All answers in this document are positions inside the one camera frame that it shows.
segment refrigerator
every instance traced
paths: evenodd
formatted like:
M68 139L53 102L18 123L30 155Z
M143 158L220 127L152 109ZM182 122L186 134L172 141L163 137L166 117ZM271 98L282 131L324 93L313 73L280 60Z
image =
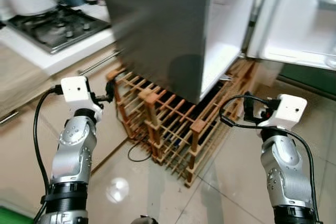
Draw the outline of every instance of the refrigerator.
M239 56L336 70L336 0L105 1L125 66L193 103Z

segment green object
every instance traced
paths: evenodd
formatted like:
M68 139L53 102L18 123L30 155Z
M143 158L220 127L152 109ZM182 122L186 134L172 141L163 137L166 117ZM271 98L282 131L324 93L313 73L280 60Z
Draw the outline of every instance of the green object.
M0 224L33 224L33 220L7 208L0 207Z
M336 95L336 71L285 64L281 76Z

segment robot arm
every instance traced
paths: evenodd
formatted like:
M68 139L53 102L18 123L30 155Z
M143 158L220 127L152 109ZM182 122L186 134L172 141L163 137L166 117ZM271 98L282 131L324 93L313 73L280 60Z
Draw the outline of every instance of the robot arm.
M267 176L267 190L274 209L275 223L322 223L317 213L313 160L309 147L307 146L307 152L311 157L311 179L303 173L302 157L294 140L289 137L291 128L300 121L307 101L286 94L268 101L256 98L250 93L238 95L236 98L244 98L244 120L253 122L256 126L233 122L223 116L223 108L220 118L229 126L257 129L257 134L263 141L261 163ZM260 114L261 118L255 118L253 115L253 100L266 105L266 110Z
M71 118L67 120L59 137L59 145L52 162L52 174L47 195L41 203L46 212L34 223L87 224L87 189L91 171L91 157L96 146L96 123L102 119L103 105L99 102L113 100L113 85L107 83L107 95L96 97L90 91L86 77L61 80L58 94L63 94L70 106ZM132 224L156 224L141 216Z

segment gas stove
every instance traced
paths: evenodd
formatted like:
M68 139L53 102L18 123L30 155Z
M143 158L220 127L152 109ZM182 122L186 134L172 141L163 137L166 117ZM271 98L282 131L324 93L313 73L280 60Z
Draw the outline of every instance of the gas stove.
M110 27L105 21L64 5L38 16L17 15L6 24L51 54Z

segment cable connector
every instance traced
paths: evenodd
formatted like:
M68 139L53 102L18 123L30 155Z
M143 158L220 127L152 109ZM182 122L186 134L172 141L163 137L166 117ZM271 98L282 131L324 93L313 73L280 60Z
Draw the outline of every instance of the cable connector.
M268 107L271 110L277 110L279 108L281 100L280 99L271 99L268 101Z
M62 90L62 86L61 85L55 85L53 88L51 88L52 92L57 94L57 95L61 95L63 94L63 90Z
M220 120L222 123L225 123L226 125L233 127L236 125L236 123L234 121L232 121L231 119L227 118L226 116L221 116Z

